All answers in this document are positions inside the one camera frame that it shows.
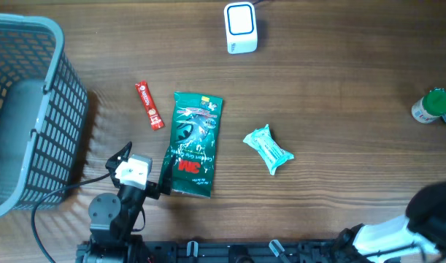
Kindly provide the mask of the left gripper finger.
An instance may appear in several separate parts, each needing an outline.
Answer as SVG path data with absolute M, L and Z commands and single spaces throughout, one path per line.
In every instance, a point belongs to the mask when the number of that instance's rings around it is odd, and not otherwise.
M 169 163 L 166 164 L 161 169 L 161 175 L 160 175 L 161 186 L 170 186 L 172 184 L 173 166 L 174 166 L 174 156 L 172 156 L 169 160 Z
M 118 166 L 123 161 L 128 160 L 131 149 L 132 149 L 132 141 L 128 142 L 121 150 L 119 150 L 117 153 L 115 153 L 107 160 L 105 167 L 112 179 L 115 178 L 116 169 L 118 168 Z

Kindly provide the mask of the green 3M glove package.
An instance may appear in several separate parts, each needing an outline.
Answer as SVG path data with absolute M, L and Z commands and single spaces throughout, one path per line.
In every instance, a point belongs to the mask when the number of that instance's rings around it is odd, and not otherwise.
M 174 156 L 171 193 L 210 198 L 223 99 L 176 91 L 174 101 L 169 147 L 162 164 L 163 168 Z

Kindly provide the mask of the red coffee stick sachet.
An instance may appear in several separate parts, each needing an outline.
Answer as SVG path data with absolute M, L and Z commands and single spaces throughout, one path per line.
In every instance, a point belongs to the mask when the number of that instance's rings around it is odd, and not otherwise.
M 153 101 L 147 82 L 143 80 L 137 83 L 135 85 L 135 89 L 137 90 L 137 93 L 139 94 L 145 108 L 152 130 L 157 131 L 165 127 L 155 102 Z

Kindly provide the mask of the teal wet wipes pack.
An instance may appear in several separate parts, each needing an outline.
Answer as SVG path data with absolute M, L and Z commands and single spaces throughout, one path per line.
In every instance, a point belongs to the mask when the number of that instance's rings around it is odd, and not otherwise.
M 294 155 L 282 149 L 272 138 L 269 124 L 260 129 L 255 129 L 249 133 L 243 142 L 256 150 L 269 170 L 269 174 L 274 176 L 277 168 L 285 162 L 294 159 Z

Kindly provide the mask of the green lid jar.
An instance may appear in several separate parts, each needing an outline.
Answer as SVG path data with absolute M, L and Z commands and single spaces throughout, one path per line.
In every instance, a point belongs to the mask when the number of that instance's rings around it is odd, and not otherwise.
M 413 104 L 412 117 L 420 123 L 431 123 L 446 113 L 446 91 L 434 88 Z

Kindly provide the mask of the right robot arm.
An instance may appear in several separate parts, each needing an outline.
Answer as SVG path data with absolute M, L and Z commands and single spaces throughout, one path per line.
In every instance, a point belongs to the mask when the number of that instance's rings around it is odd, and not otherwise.
M 411 254 L 446 260 L 446 181 L 419 190 L 401 216 L 344 229 L 330 252 L 333 262 L 383 263 Z

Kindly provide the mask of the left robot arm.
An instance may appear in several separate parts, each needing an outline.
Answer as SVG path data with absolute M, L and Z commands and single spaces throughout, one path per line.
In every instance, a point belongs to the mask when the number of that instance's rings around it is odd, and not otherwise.
M 131 153 L 132 143 L 110 157 L 106 169 L 118 193 L 100 194 L 89 205 L 91 236 L 84 248 L 77 249 L 77 262 L 155 262 L 134 225 L 144 215 L 147 198 L 158 199 L 171 194 L 172 173 L 158 183 L 147 178 L 153 160 Z

